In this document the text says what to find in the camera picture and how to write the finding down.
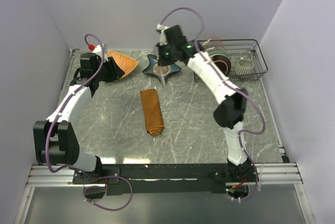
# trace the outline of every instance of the red wire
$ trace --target red wire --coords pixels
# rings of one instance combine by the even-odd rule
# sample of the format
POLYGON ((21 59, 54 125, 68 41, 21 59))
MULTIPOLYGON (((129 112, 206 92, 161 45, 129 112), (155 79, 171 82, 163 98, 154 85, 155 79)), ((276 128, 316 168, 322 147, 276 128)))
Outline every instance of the red wire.
POLYGON ((245 177, 241 182, 240 184, 236 185, 236 186, 232 186, 232 189, 237 189, 239 186, 243 185, 245 182, 247 181, 247 177, 245 177))
POLYGON ((107 190, 107 183, 108 183, 108 178, 106 179, 106 182, 105 182, 105 190, 107 190))

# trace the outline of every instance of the metal dish rack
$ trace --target metal dish rack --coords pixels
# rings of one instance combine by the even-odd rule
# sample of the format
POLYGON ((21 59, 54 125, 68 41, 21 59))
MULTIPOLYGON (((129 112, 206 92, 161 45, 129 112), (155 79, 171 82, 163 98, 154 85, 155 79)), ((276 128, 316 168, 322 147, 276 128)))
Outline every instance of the metal dish rack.
MULTIPOLYGON (((248 81, 248 80, 258 80, 267 71, 267 64, 265 62, 261 48, 254 39, 215 39, 213 41, 221 41, 227 52, 227 57, 231 62, 231 71, 228 77, 231 81, 248 81), (240 58, 248 59, 254 64, 253 72, 251 74, 236 75, 235 66, 237 65, 240 58)), ((195 82, 202 82, 201 78, 193 73, 195 82)))

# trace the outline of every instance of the white cup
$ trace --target white cup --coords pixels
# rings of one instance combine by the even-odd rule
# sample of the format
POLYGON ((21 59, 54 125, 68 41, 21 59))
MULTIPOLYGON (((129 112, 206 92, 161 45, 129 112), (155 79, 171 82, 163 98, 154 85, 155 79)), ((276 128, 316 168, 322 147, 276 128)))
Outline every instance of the white cup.
POLYGON ((237 65, 235 66, 235 75, 240 78, 246 78, 248 77, 248 74, 253 73, 253 68, 254 64, 250 60, 240 58, 237 65))

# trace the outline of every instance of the blue star-shaped plate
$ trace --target blue star-shaped plate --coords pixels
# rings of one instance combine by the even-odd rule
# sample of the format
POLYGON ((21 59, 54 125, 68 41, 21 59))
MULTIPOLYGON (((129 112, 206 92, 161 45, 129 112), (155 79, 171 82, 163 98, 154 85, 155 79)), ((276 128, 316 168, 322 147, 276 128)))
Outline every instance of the blue star-shaped plate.
POLYGON ((142 73, 148 76, 156 76, 161 83, 165 83, 165 78, 170 75, 177 73, 182 70, 178 65, 172 64, 168 66, 158 66, 158 60, 155 55, 149 54, 149 65, 142 73))

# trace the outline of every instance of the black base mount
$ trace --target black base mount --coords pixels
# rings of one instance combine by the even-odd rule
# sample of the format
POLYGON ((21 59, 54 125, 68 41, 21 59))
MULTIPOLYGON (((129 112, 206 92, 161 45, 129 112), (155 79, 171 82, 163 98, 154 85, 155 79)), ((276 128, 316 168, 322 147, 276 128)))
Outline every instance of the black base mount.
MULTIPOLYGON (((118 175, 129 180, 134 193, 211 192, 226 193, 226 183, 238 183, 247 177, 255 182, 254 169, 249 160, 235 166, 232 163, 215 164, 103 164, 100 176, 118 175)), ((76 172, 73 184, 105 184, 89 180, 76 172)), ((128 184, 117 178, 107 182, 106 195, 130 193, 128 184)))

